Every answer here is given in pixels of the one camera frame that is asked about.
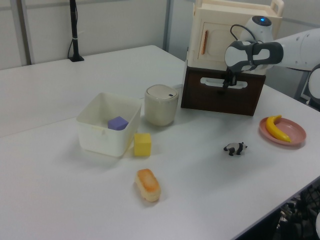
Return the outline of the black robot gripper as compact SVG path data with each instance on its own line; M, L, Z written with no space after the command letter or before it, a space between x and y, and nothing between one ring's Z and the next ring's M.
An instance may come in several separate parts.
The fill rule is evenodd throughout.
M249 41L233 41L225 51L224 61L228 67L225 71L222 87L227 89L237 85L237 74L257 68L253 60L253 49L256 43Z

